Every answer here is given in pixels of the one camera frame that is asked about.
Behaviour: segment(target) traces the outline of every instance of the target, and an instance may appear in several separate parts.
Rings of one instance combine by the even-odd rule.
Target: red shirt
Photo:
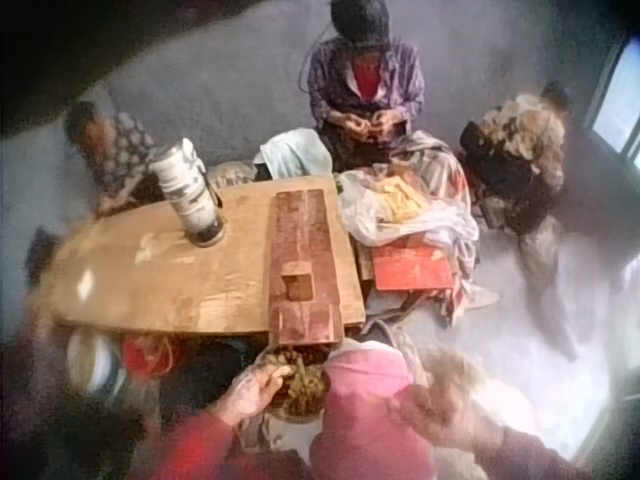
[[[366,101],[373,100],[376,93],[378,93],[378,86],[380,85],[379,66],[351,62],[351,68],[362,99]]]

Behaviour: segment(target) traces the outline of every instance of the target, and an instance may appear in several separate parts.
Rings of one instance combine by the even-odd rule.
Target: white cloth
[[[333,170],[329,151],[311,128],[298,128],[271,138],[260,147],[253,163],[266,164],[274,180],[326,175]]]

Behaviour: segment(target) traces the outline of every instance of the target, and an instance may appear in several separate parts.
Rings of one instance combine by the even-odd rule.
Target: shoe
[[[475,308],[484,308],[494,303],[498,303],[500,300],[500,294],[487,290],[486,288],[479,287],[478,285],[471,285],[471,293],[469,295],[469,305],[467,310]]]

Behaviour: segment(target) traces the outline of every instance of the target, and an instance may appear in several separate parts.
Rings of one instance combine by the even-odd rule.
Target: gray wall
[[[579,83],[586,104],[608,53],[609,24],[591,14],[567,20],[551,3],[390,0],[394,32],[420,51],[427,92],[418,125],[456,145],[468,119],[520,91],[538,91],[558,73]],[[191,138],[210,163],[252,158],[272,135],[312,124],[296,82],[328,21],[325,1],[266,1],[149,49],[105,78],[97,95],[105,107],[139,117],[159,141]],[[22,264],[34,230],[63,231],[67,219],[87,211],[94,192],[60,120],[3,139],[2,156],[2,318],[9,333],[20,317]]]

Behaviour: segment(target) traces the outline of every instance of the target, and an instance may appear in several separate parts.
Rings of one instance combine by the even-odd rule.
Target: red sleeve
[[[209,412],[187,420],[174,430],[153,480],[215,479],[231,443],[231,427]]]
[[[546,448],[532,435],[505,428],[502,447],[477,454],[476,462],[491,480],[588,480],[591,477]]]

